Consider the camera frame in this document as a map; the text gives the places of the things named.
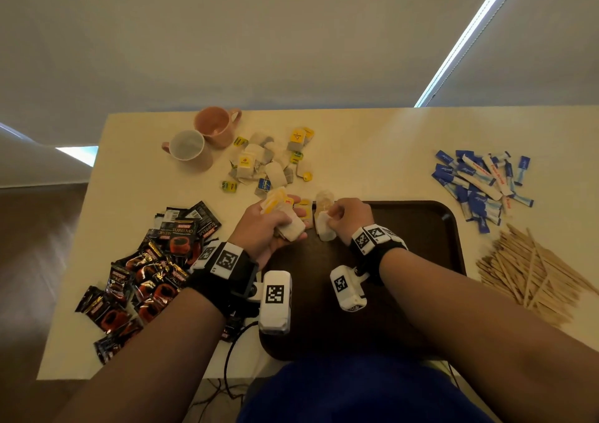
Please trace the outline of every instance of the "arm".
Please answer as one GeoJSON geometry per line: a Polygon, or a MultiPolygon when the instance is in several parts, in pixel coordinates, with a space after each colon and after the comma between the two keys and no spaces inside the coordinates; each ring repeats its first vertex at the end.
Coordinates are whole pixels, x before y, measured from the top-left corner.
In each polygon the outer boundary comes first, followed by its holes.
{"type": "MultiPolygon", "coordinates": [[[[296,209],[300,216],[305,210],[296,209]]],[[[281,211],[248,207],[229,242],[262,269],[288,244],[274,228],[291,222],[281,211]]],[[[183,420],[225,327],[225,316],[198,291],[184,289],[65,406],[56,422],[139,423],[183,420]]]]}
{"type": "MultiPolygon", "coordinates": [[[[374,222],[357,199],[342,199],[329,213],[346,244],[374,222]]],[[[598,352],[481,283],[406,250],[386,253],[380,276],[410,322],[504,421],[597,423],[598,352]]]]}

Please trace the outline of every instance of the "pile of wooden stirrers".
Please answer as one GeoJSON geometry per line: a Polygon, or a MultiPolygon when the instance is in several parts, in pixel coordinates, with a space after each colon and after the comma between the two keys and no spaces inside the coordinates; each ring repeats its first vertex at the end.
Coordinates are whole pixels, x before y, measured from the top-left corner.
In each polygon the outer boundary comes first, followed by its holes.
{"type": "Polygon", "coordinates": [[[495,242],[495,252],[477,262],[483,284],[540,316],[555,327],[572,321],[583,290],[599,290],[558,256],[540,246],[530,230],[523,234],[508,224],[495,242]]]}

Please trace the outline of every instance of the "forearm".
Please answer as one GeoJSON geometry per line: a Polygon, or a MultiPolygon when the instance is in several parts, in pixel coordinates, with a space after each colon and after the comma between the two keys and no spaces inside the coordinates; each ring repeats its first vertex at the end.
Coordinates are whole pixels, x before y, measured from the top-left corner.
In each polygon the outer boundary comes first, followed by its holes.
{"type": "Polygon", "coordinates": [[[597,420],[599,353],[408,251],[388,252],[380,276],[412,324],[505,420],[597,420]]]}
{"type": "Polygon", "coordinates": [[[57,422],[181,421],[225,326],[185,289],[66,405],[57,422]]]}

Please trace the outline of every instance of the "brown tray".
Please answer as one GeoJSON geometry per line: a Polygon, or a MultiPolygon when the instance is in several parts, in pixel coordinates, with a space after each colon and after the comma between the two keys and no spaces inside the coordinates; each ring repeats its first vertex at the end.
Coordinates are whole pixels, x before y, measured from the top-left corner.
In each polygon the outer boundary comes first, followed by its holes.
{"type": "MultiPolygon", "coordinates": [[[[445,205],[431,200],[369,204],[374,221],[399,235],[411,252],[466,275],[458,228],[445,205]]],[[[293,291],[290,332],[260,333],[269,355],[295,360],[314,354],[402,350],[421,358],[437,357],[382,286],[363,283],[367,306],[356,313],[341,310],[329,279],[339,265],[355,266],[348,248],[339,239],[320,241],[314,229],[308,230],[306,240],[273,255],[265,270],[287,270],[293,291]]]]}

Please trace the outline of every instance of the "wooden floor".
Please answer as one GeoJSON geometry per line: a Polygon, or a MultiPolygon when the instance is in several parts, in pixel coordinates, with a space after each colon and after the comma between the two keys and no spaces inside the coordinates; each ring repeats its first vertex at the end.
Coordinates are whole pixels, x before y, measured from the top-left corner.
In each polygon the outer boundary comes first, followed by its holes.
{"type": "Polygon", "coordinates": [[[0,190],[0,409],[51,421],[82,381],[36,381],[87,185],[0,190]]]}

